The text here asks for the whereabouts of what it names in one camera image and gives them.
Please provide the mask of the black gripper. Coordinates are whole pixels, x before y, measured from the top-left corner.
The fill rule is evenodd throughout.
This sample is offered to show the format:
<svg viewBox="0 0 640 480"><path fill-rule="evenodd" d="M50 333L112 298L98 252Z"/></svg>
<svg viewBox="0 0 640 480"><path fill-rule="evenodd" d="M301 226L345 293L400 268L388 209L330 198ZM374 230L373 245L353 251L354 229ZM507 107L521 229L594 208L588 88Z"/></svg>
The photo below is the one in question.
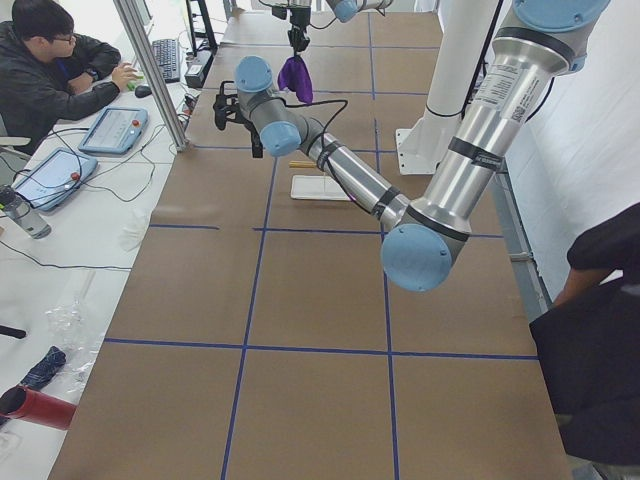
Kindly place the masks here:
<svg viewBox="0 0 640 480"><path fill-rule="evenodd" d="M228 93L228 82L222 82L219 86L213 104L214 125L218 130L225 130L228 123L238 123L238 95L236 92Z"/></svg>
<svg viewBox="0 0 640 480"><path fill-rule="evenodd" d="M287 32L289 44L294 54L304 52L309 45L306 28L311 21L311 0L286 0L285 7L289 10L290 23L296 27Z"/></svg>

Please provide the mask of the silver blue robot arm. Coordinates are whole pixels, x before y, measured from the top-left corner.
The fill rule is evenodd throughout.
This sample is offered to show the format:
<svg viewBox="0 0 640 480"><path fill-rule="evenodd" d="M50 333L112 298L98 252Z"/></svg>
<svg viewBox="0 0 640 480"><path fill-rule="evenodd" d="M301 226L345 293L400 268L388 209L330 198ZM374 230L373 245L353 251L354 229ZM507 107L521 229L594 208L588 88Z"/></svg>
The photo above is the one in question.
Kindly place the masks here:
<svg viewBox="0 0 640 480"><path fill-rule="evenodd" d="M243 58L234 93L214 103L219 129L242 124L253 154L304 153L347 197L387 230L381 262L387 277L410 291L429 291L448 276L470 232L469 217L545 87L579 71L603 1L516 1L498 29L495 57L424 194L408 199L281 96L261 57Z"/></svg>
<svg viewBox="0 0 640 480"><path fill-rule="evenodd" d="M375 10L384 15L386 9L393 4L393 0L328 0L326 4L337 20L346 23L365 10ZM307 28L311 26L312 2L284 1L272 6L271 12L278 18L289 20L287 36L293 53L297 55L305 51L310 43Z"/></svg>

